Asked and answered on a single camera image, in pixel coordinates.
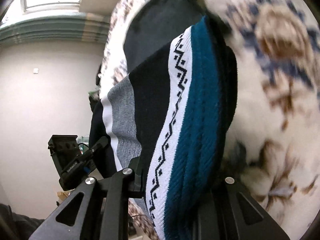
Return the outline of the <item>floral fleece blanket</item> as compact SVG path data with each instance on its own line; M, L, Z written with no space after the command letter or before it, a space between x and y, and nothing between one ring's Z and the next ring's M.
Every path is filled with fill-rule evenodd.
M149 1L119 0L115 6L100 90L117 85L130 73L125 38L132 20ZM223 154L193 219L191 239L199 209L219 176L242 183L289 239L319 239L319 24L311 4L308 0L197 3L202 18L216 17L223 23L225 44L236 59L237 98ZM160 239L144 197L131 207Z

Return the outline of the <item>navy striped knit sweater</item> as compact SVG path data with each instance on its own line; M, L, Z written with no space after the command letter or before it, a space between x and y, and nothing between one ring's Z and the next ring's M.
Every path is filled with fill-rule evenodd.
M237 68L223 23L204 16L120 83L100 90L89 144L108 178L140 158L144 202L160 239L191 239L208 178L220 161L237 98Z

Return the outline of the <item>black folded garment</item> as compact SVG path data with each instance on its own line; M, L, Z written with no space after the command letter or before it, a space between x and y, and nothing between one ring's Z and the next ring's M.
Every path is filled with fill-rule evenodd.
M133 71L185 29L199 22L197 0L150 0L132 20L124 42L127 71Z

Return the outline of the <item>teal striped curtain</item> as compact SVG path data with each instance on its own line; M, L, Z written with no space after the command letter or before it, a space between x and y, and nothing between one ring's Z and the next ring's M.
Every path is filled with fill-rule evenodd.
M110 17L84 12L32 13L1 25L1 46L67 40L104 44Z

